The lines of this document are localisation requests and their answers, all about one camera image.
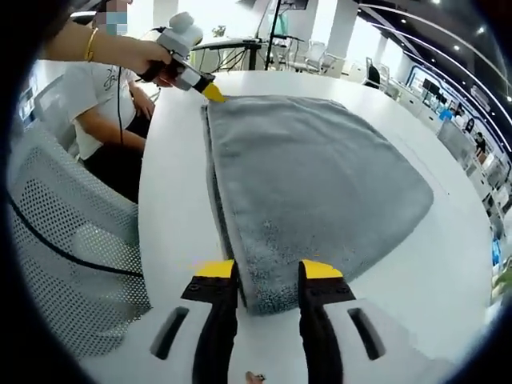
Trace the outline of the person's left hand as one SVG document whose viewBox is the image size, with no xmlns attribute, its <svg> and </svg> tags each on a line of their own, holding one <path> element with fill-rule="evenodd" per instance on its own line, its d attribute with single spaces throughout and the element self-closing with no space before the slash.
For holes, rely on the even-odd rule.
<svg viewBox="0 0 512 384">
<path fill-rule="evenodd" d="M 152 41 L 136 40 L 130 68 L 137 74 L 144 74 L 156 63 L 170 64 L 171 55 L 162 46 Z"/>
</svg>

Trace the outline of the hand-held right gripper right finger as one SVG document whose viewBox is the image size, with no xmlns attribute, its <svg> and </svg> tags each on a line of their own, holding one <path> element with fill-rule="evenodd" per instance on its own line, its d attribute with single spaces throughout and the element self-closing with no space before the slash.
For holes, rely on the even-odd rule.
<svg viewBox="0 0 512 384">
<path fill-rule="evenodd" d="M 415 348 L 405 327 L 365 299 L 343 274 L 298 264 L 299 332 L 310 383 L 440 383 L 444 361 Z"/>
</svg>

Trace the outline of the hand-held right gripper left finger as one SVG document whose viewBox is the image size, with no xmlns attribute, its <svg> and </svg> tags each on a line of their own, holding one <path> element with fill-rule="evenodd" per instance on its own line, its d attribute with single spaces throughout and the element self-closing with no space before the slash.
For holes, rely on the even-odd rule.
<svg viewBox="0 0 512 384">
<path fill-rule="evenodd" d="M 226 383 L 237 306 L 237 263 L 208 262 L 180 297 L 132 323 L 119 347 L 81 366 L 96 383 Z"/>
</svg>

